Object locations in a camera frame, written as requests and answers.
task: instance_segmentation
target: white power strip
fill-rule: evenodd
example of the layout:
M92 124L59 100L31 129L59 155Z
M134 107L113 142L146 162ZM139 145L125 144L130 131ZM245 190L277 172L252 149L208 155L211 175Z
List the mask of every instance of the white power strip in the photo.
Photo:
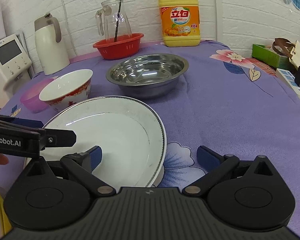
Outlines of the white power strip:
M283 81L288 87L290 87L300 98L300 87L295 83L294 76L288 70L277 68L275 72L277 78Z

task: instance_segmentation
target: white ceramic bowl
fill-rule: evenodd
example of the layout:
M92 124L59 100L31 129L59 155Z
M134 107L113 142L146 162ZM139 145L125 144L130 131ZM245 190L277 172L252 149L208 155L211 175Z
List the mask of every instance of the white ceramic bowl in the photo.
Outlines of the white ceramic bowl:
M67 73L48 84L40 92L39 99L57 111L84 101L90 94L92 74L90 69Z

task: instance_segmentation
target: yellow object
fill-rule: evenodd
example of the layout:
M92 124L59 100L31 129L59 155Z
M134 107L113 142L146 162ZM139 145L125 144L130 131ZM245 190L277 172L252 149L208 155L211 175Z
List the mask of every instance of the yellow object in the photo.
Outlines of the yellow object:
M168 47L197 46L200 42L198 0L159 0L163 41Z
M0 214L1 214L1 225L2 225L2 232L4 232L4 235L6 235L7 233L10 232L10 230L12 229L10 222L8 220L8 217L6 215L6 213L4 212L3 209L3 199L0 195Z

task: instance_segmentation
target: black stick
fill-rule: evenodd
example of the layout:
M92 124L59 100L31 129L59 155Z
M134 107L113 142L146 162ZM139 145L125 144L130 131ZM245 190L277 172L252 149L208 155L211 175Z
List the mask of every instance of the black stick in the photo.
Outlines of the black stick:
M117 26L115 27L114 42L117 41L117 36L118 36L118 27L119 27L120 9L121 9L121 0L120 0L120 3L119 3L119 11L118 11L118 14L117 14Z

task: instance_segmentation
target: pink flower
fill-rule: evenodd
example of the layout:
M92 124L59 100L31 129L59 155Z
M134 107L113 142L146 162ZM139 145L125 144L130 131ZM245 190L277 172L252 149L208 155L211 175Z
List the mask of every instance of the pink flower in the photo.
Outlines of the pink flower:
M250 69L254 69L254 65L244 57L234 53L232 50L223 49L217 50L217 54L212 55L210 58L214 58L217 60L221 60L227 63L232 63L241 67L246 67Z

